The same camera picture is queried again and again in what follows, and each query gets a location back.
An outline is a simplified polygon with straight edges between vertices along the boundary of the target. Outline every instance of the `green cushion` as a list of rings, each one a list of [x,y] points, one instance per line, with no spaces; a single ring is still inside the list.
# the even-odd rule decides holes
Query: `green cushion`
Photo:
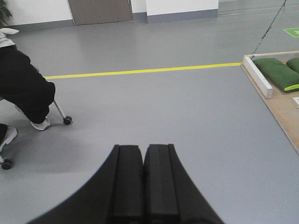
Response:
[[[299,73],[299,57],[292,58],[286,63],[290,69]]]
[[[299,73],[275,58],[256,59],[253,63],[261,73],[284,92],[299,90]]]

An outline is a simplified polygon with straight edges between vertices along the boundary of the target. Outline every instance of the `wall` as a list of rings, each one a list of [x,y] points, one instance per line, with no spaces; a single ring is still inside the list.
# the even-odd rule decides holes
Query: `wall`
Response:
[[[146,0],[147,15],[218,9],[219,0]]]
[[[145,0],[131,0],[132,12],[133,13],[144,13],[146,12]]]
[[[10,25],[71,20],[67,0],[6,0],[13,17]]]

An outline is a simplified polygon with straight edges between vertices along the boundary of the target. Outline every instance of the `black wire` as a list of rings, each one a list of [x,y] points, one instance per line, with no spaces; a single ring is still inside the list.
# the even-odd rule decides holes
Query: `black wire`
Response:
[[[256,49],[254,50],[254,52],[252,53],[253,55],[256,53],[256,50],[258,49],[258,47],[261,45],[263,39],[266,37],[267,33],[270,31],[270,29],[272,28],[272,24],[274,23],[274,21],[276,20],[278,14],[280,13],[281,9],[285,7],[285,3],[286,3],[286,0],[285,2],[282,4],[282,6],[280,7],[278,13],[276,14],[276,16],[274,17],[272,23],[270,24],[270,26],[268,27],[266,33],[263,35],[261,41],[259,42],[259,44],[257,45]]]

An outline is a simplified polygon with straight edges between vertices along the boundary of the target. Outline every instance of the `wheel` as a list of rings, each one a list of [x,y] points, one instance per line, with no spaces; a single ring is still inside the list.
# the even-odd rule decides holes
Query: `wheel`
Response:
[[[2,169],[10,169],[13,166],[13,162],[10,159],[5,159],[4,163],[2,163]]]
[[[64,123],[65,123],[66,125],[69,125],[69,124],[71,123],[71,121],[72,121],[71,116],[66,116],[66,117],[64,118]]]

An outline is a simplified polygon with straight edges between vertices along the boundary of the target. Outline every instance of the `person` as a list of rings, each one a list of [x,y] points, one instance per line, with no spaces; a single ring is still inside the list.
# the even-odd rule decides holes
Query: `person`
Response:
[[[47,82],[30,58],[6,37],[17,32],[0,29],[0,97],[15,104],[35,129],[44,131],[50,127],[47,115],[54,101],[55,85]]]
[[[0,152],[3,146],[11,143],[18,135],[18,130],[15,127],[0,124]]]

